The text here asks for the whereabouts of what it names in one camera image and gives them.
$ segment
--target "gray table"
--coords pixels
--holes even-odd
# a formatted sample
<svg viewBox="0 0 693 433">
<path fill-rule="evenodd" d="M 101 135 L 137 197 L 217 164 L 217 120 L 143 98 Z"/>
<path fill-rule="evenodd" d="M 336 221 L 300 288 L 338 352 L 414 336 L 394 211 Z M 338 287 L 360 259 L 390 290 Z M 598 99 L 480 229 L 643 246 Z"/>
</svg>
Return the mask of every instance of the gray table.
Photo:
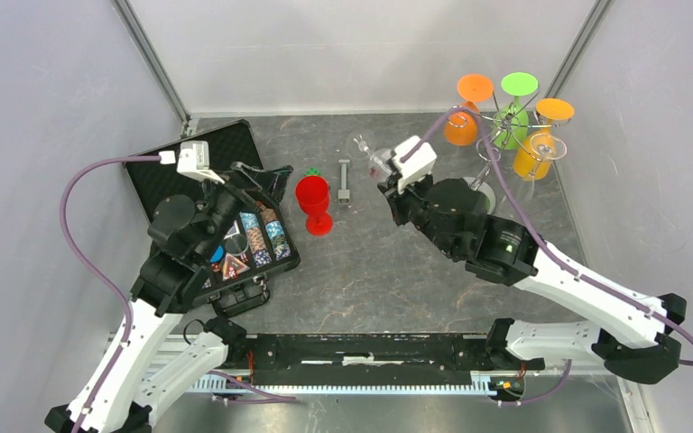
<svg viewBox="0 0 693 433">
<path fill-rule="evenodd" d="M 570 311 L 530 293 L 479 281 L 451 263 L 423 235 L 397 227 L 367 174 L 367 155 L 347 137 L 370 129 L 376 147 L 394 146 L 422 135 L 438 115 L 323 115 L 251 118 L 256 144 L 267 168 L 292 165 L 282 202 L 286 225 L 301 254 L 301 265 L 271 281 L 272 299 L 233 320 L 250 333 L 281 332 L 486 332 L 496 318 L 535 322 L 578 319 Z M 205 131 L 233 119 L 203 119 Z M 438 134 L 436 180 L 472 176 L 484 162 L 473 147 L 458 148 Z M 335 224 L 324 237 L 309 235 L 293 189 L 308 167 L 317 167 L 338 190 L 339 159 L 352 160 L 351 207 L 332 200 Z M 551 172 L 526 207 L 540 232 L 569 256 L 582 259 L 559 182 Z M 206 306 L 185 320 L 211 318 Z M 544 392 L 556 377 L 530 378 L 527 395 Z M 259 431 L 303 433 L 374 431 L 625 432 L 630 425 L 615 378 L 574 377 L 546 401 L 498 410 L 473 397 L 302 396 L 291 405 L 224 408 L 207 395 L 180 398 L 157 433 Z"/>
</svg>

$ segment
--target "gray wall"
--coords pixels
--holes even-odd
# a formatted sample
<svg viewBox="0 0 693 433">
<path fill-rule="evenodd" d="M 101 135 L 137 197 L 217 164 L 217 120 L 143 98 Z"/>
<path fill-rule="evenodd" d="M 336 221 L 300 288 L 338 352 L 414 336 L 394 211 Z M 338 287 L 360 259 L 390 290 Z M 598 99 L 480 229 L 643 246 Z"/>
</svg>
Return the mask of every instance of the gray wall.
<svg viewBox="0 0 693 433">
<path fill-rule="evenodd" d="M 577 109 L 560 168 L 588 261 L 684 296 L 693 333 L 693 2 L 614 2 L 560 96 Z M 693 368 L 646 396 L 661 431 L 693 430 Z"/>
<path fill-rule="evenodd" d="M 109 1 L 0 0 L 0 432 L 46 431 L 122 316 L 62 240 L 65 183 L 179 130 Z M 79 246 L 127 290 L 147 236 L 122 170 L 92 173 L 70 202 Z"/>
</svg>

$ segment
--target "metal frame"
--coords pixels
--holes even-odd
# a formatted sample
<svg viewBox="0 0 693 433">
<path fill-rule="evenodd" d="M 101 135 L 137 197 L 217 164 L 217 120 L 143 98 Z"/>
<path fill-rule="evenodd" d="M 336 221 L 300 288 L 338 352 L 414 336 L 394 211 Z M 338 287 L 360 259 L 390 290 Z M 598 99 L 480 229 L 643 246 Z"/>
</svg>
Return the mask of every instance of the metal frame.
<svg viewBox="0 0 693 433">
<path fill-rule="evenodd" d="M 596 0 L 596 3 L 594 3 L 594 6 L 591 8 L 591 12 L 588 13 L 588 17 L 586 17 L 586 21 L 583 23 L 583 26 L 580 27 L 580 32 L 577 33 L 575 41 L 573 41 L 572 45 L 569 47 L 567 56 L 564 58 L 564 61 L 562 61 L 557 75 L 554 76 L 549 88 L 546 90 L 545 97 L 556 97 L 564 87 L 569 75 L 572 73 L 575 65 L 578 64 L 580 56 L 583 55 L 583 51 L 586 50 L 588 42 L 594 36 L 599 23 L 601 23 L 602 18 L 605 17 L 613 1 L 614 0 Z"/>
<path fill-rule="evenodd" d="M 147 34 L 144 32 L 139 19 L 136 17 L 136 13 L 134 12 L 131 3 L 129 3 L 128 0 L 112 0 L 112 3 L 115 9 L 118 11 L 118 14 L 121 16 L 121 20 L 124 22 L 126 30 L 128 30 L 129 34 L 131 34 L 134 44 L 136 44 L 139 52 L 142 53 L 144 62 L 147 64 L 147 67 L 150 68 L 152 75 L 158 81 L 158 86 L 161 88 L 163 94 L 166 96 L 166 99 L 169 101 L 171 109 L 174 110 L 174 114 L 181 119 L 184 128 L 186 128 L 190 120 L 189 112 L 181 102 L 181 98 L 177 93 L 174 84 L 171 82 L 169 74 L 166 73 L 166 69 L 163 67 L 161 60 L 158 59 L 158 54 L 155 53 L 155 49 L 152 47 L 150 40 L 147 38 Z"/>
</svg>

